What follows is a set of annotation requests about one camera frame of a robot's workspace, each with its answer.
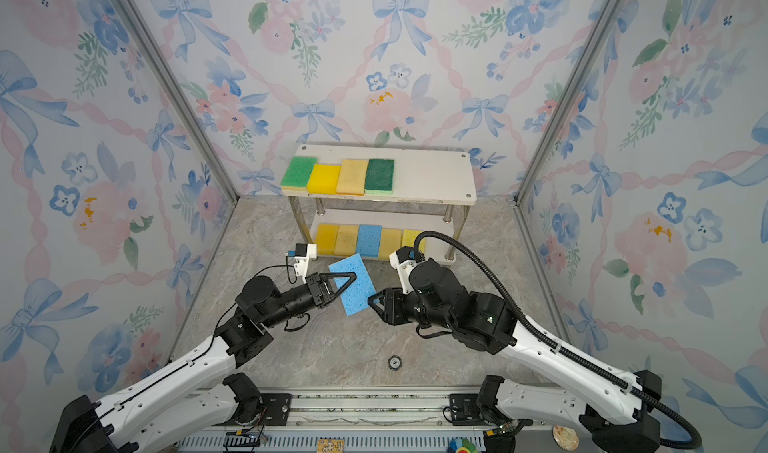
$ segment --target shelf leg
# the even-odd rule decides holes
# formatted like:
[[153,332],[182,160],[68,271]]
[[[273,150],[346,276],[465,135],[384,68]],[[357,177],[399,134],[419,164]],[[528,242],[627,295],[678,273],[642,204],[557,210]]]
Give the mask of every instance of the shelf leg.
[[[458,237],[462,234],[464,225],[467,224],[467,218],[469,217],[469,206],[462,206],[462,215],[464,216],[464,221],[462,222],[462,225],[453,230],[453,238],[457,241],[458,241]],[[455,256],[456,256],[456,248],[454,247],[448,248],[448,252],[446,253],[446,259],[448,261],[453,261],[453,258]]]
[[442,217],[442,221],[445,223],[450,223],[451,216],[453,216],[453,205],[448,205],[448,207],[446,208],[446,214],[443,215]]
[[288,196],[288,202],[290,203],[290,208],[293,211],[293,217],[296,219],[296,226],[299,227],[299,231],[301,232],[301,237],[304,238],[305,243],[312,243],[310,228],[306,225],[304,213],[301,212],[299,199],[296,196]]
[[315,198],[315,204],[317,205],[317,216],[326,214],[326,208],[322,205],[322,198]]

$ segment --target sponge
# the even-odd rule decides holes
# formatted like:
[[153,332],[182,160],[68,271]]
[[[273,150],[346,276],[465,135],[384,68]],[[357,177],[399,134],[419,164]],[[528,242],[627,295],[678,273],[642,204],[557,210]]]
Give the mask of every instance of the sponge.
[[[402,230],[402,243],[403,247],[412,247],[414,240],[418,234],[421,233],[417,229],[403,229]],[[427,238],[424,238],[421,243],[418,244],[418,251],[424,253],[424,246],[427,243]]]
[[336,193],[340,195],[362,195],[366,192],[366,171],[368,160],[341,161],[341,174],[336,184]]
[[357,233],[357,252],[360,256],[377,258],[379,256],[379,242],[382,238],[380,226],[360,225]]
[[391,195],[395,160],[369,160],[366,195]]
[[[373,282],[360,255],[337,261],[329,265],[328,269],[331,273],[354,272],[357,275],[355,282],[341,294],[341,303],[344,304],[344,311],[347,316],[368,308],[368,297],[376,294],[376,289],[373,288]],[[336,287],[341,288],[349,279],[334,278],[334,281],[336,281]]]
[[335,195],[340,172],[339,165],[315,165],[306,190],[315,195]]
[[355,254],[357,244],[357,225],[339,226],[339,234],[336,236],[336,247],[333,254],[336,256],[352,256]]
[[379,259],[389,259],[389,255],[398,250],[401,236],[401,229],[382,229],[381,242],[379,243]]
[[336,247],[336,235],[339,234],[338,225],[318,225],[315,243],[318,255],[332,255]]
[[294,156],[290,159],[288,170],[280,182],[280,187],[286,191],[306,191],[306,184],[310,181],[312,168],[317,158],[309,156]]

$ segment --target blue sponge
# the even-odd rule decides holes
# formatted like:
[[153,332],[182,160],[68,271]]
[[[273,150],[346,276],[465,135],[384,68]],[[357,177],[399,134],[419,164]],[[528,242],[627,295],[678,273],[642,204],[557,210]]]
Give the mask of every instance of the blue sponge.
[[360,256],[379,258],[379,243],[382,240],[380,226],[360,225],[357,232],[357,252]]
[[[368,308],[368,297],[376,294],[373,288],[373,282],[368,275],[366,266],[362,264],[360,254],[344,258],[328,266],[331,273],[354,272],[357,275],[355,282],[341,294],[341,303],[344,304],[344,311],[347,316],[354,315]],[[341,288],[344,283],[349,281],[347,278],[334,278],[336,287]]]

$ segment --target yellow sponge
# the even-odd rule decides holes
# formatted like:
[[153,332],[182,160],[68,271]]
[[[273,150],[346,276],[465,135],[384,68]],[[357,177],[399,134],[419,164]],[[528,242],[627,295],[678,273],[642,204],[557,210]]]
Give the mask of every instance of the yellow sponge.
[[336,194],[363,195],[366,192],[368,160],[341,161],[341,174],[336,184]]
[[339,165],[315,165],[306,190],[316,195],[335,195],[340,172]]
[[[401,247],[412,247],[413,241],[416,239],[418,234],[421,233],[417,229],[403,229],[402,230],[402,243],[400,244]],[[424,253],[424,246],[427,243],[427,239],[424,238],[421,243],[418,244],[418,251]]]
[[336,247],[333,254],[336,256],[352,256],[357,249],[357,225],[339,226],[339,234],[336,236]]
[[382,228],[382,240],[379,242],[379,259],[389,259],[389,255],[400,247],[401,229]]
[[338,225],[318,225],[315,243],[318,255],[332,255],[336,248],[336,235],[339,234]]

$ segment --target marble floor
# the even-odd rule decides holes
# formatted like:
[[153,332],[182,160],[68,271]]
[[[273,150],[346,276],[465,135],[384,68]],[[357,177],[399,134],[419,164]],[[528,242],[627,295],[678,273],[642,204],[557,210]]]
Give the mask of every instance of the marble floor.
[[[440,214],[444,206],[326,200],[326,208],[374,208],[387,211]],[[315,205],[303,198],[302,210],[312,218]],[[460,222],[460,208],[455,221]],[[502,280],[523,311],[550,331],[552,316],[531,257],[506,198],[481,198],[471,208],[461,241]],[[224,233],[210,269],[187,319],[175,355],[189,351],[209,335],[221,314],[234,302],[245,282],[264,266],[281,264],[288,249],[301,242],[287,198],[242,198]],[[475,265],[456,253],[452,266],[458,280],[469,291],[495,293],[491,283]],[[320,258],[310,272],[328,271],[337,259]],[[398,285],[389,263],[366,260],[376,290]],[[281,291],[290,285],[285,269],[269,274]],[[541,375],[501,355],[476,352],[450,335],[421,339],[414,324],[390,326],[371,310],[346,316],[341,301],[312,312],[310,323],[298,332],[270,330],[274,341],[255,359],[240,368],[261,388],[323,385],[478,385],[485,375],[501,375],[526,383],[547,382]],[[402,358],[402,367],[392,371],[387,360]]]

